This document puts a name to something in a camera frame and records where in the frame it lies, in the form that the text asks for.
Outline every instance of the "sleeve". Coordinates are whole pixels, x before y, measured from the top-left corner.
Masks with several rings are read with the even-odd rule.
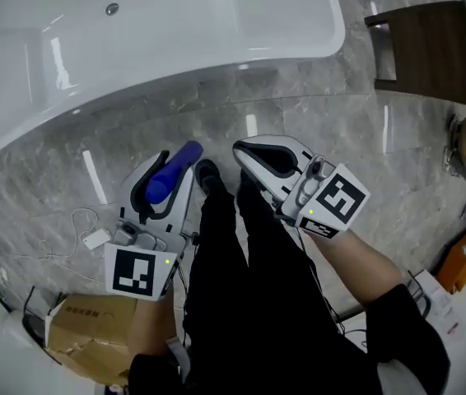
[[[182,389],[176,365],[167,359],[138,354],[128,373],[130,395],[146,393],[173,393]]]
[[[366,341],[375,362],[398,360],[417,377],[428,395],[442,393],[449,377],[449,357],[406,286],[394,287],[367,307]]]

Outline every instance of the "forearm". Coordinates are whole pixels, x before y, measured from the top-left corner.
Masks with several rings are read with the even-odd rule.
[[[401,271],[352,231],[334,241],[310,235],[346,288],[363,305],[403,283]]]
[[[128,334],[128,349],[136,354],[167,356],[169,347],[165,341],[176,336],[174,290],[171,285],[165,298],[152,302],[138,300]]]

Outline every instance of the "white cable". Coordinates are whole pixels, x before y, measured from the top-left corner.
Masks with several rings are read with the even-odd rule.
[[[81,233],[79,233],[79,231],[77,230],[77,225],[76,225],[76,222],[74,221],[74,215],[79,212],[79,211],[86,211],[87,214],[86,214],[86,218],[90,221],[90,217],[88,215],[88,212],[92,212],[94,214],[94,221],[92,223],[92,227],[89,228],[88,230],[84,230],[82,231]],[[85,234],[88,234],[88,233],[91,233],[95,227],[97,226],[97,223],[99,222],[100,220],[100,217],[98,216],[97,212],[88,208],[88,207],[79,207],[77,209],[74,209],[74,211],[72,211],[72,214],[70,215],[70,218],[71,218],[71,221],[72,221],[72,226],[74,227],[74,235],[75,235],[75,241],[74,241],[74,250],[69,253],[69,254],[55,254],[55,253],[52,253],[52,246],[50,244],[50,242],[48,240],[41,240],[39,242],[39,247],[41,249],[41,251],[44,253],[44,256],[42,258],[36,258],[34,256],[29,256],[27,254],[14,254],[14,256],[16,258],[28,258],[28,259],[32,259],[32,260],[37,260],[37,261],[44,261],[44,260],[49,260],[49,261],[52,261],[54,262],[56,265],[62,267],[63,269],[66,269],[70,272],[74,272],[76,273],[77,275],[79,275],[80,277],[82,278],[85,278],[89,281],[93,281],[93,282],[99,282],[100,284],[104,284],[104,282],[101,282],[101,281],[98,281],[94,278],[90,278],[89,276],[85,276],[83,274],[81,274],[80,272],[74,270],[74,269],[71,269],[70,267],[66,267],[64,265],[62,265],[61,263],[57,262],[55,259],[66,259],[66,258],[71,258],[74,254],[76,254],[76,251],[77,251],[77,246],[79,245],[79,239],[82,239],[83,238],[83,235]],[[44,244],[47,244],[48,245],[48,252],[46,253],[44,248],[43,248],[43,245]]]
[[[93,223],[92,227],[89,228],[88,230],[82,231],[80,234],[78,234],[77,225],[76,225],[76,222],[74,221],[74,214],[76,214],[79,211],[92,212],[94,214],[94,216],[96,217],[95,222]],[[72,226],[74,227],[74,234],[75,234],[75,237],[76,237],[76,240],[74,241],[74,250],[70,254],[55,254],[55,253],[52,253],[52,246],[50,245],[49,241],[48,240],[41,240],[39,242],[39,247],[43,252],[44,252],[43,244],[47,244],[48,247],[49,247],[49,252],[45,253],[42,258],[35,258],[34,256],[29,256],[27,254],[22,254],[22,255],[17,254],[16,257],[17,258],[31,258],[31,259],[34,259],[34,260],[51,260],[53,258],[65,259],[65,258],[72,257],[74,254],[76,254],[79,239],[82,239],[84,234],[92,232],[95,229],[95,227],[96,227],[98,221],[100,220],[100,218],[98,217],[98,214],[96,213],[96,211],[94,211],[94,210],[92,210],[92,209],[90,209],[88,207],[79,207],[78,209],[74,209],[74,211],[70,215],[70,218],[72,220]],[[88,220],[90,220],[90,218],[88,216],[88,213],[86,214],[86,218]]]

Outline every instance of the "person's leg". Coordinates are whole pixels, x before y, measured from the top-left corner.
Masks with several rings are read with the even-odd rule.
[[[207,199],[202,207],[200,245],[189,275],[184,329],[191,337],[199,384],[225,380],[245,339],[248,265],[235,235],[234,197],[216,166],[201,161],[196,179]]]
[[[263,323],[282,345],[337,328],[320,291],[312,261],[273,216],[253,181],[242,176],[237,202],[248,231],[252,299],[258,300]]]

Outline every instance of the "wooden stool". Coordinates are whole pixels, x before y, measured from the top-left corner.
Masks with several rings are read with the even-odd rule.
[[[466,105],[466,0],[405,7],[365,18],[368,27],[388,24],[396,80],[375,88]]]

